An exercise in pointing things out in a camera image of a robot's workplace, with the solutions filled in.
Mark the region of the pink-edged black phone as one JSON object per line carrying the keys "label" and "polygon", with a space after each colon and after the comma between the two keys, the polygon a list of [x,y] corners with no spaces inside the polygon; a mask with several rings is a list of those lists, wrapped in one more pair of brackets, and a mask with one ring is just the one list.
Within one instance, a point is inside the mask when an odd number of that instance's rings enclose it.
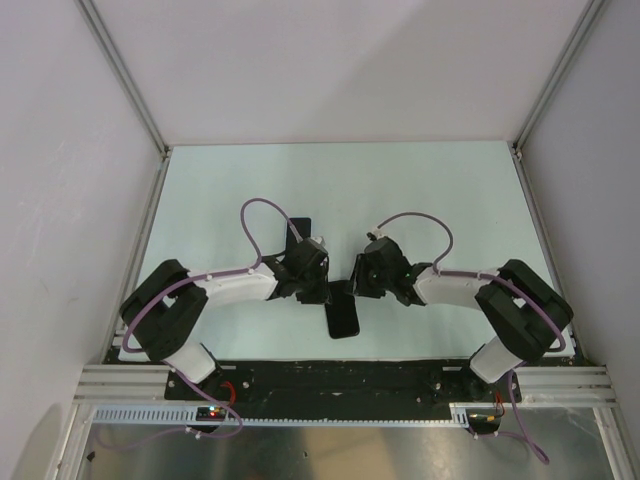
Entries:
{"label": "pink-edged black phone", "polygon": [[330,338],[339,340],[358,336],[360,324],[355,297],[348,291],[348,282],[330,282],[329,293],[330,300],[324,307]]}

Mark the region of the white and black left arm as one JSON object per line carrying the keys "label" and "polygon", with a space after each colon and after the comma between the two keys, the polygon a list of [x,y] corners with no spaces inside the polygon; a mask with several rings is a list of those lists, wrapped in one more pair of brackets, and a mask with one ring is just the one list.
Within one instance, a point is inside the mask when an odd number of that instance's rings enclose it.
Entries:
{"label": "white and black left arm", "polygon": [[314,238],[306,238],[282,258],[268,256],[255,268],[215,271],[191,276],[175,259],[162,262],[123,302],[119,315],[127,335],[123,349],[144,353],[187,379],[201,399],[214,397],[222,376],[214,355],[191,333],[207,307],[294,296],[301,304],[323,305],[330,300],[329,254]]}

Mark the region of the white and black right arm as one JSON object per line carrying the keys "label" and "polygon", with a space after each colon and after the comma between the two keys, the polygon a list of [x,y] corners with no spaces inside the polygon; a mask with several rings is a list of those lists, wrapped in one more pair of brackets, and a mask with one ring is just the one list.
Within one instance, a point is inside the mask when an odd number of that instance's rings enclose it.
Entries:
{"label": "white and black right arm", "polygon": [[498,380],[521,364],[563,351],[563,330],[573,318],[566,300],[521,260],[494,270],[443,270],[435,263],[410,263],[388,237],[357,255],[347,288],[366,298],[391,293],[405,306],[442,304],[483,312],[495,336],[470,357],[470,370],[461,378],[464,393],[476,401],[486,400]]}

